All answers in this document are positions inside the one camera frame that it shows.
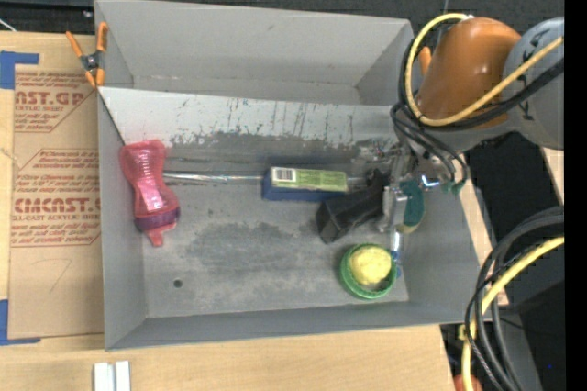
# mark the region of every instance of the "yellow ball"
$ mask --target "yellow ball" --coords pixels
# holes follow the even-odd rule
[[[383,248],[367,246],[350,255],[349,268],[360,285],[378,284],[392,270],[392,256]]]

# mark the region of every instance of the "gray cardboard box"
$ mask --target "gray cardboard box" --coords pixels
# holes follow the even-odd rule
[[[402,275],[374,302],[338,263],[365,224],[326,245],[318,203],[263,200],[272,165],[360,180],[396,142],[390,106],[413,31],[403,19],[142,0],[96,0],[109,26],[99,88],[107,349],[462,321],[479,269],[460,200],[426,193]],[[182,214],[164,244],[133,223],[123,145],[158,139],[166,172],[245,175],[173,184]]]

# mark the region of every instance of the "blue tape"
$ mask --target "blue tape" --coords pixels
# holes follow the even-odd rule
[[[0,300],[0,346],[3,345],[17,345],[19,343],[36,343],[40,339],[18,339],[9,341],[7,338],[8,332],[8,300]]]
[[[0,51],[0,89],[15,88],[15,68],[19,64],[39,64],[38,53]]]

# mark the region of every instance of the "pink bottle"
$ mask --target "pink bottle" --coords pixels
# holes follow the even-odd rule
[[[166,150],[159,140],[123,146],[120,166],[135,192],[135,225],[153,246],[163,244],[162,233],[175,228],[180,216],[175,193],[163,182]]]

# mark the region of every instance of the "black object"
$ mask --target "black object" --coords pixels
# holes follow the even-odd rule
[[[383,214],[383,188],[389,177],[379,169],[373,172],[364,190],[325,200],[316,212],[316,224],[322,241],[342,238],[368,219]]]

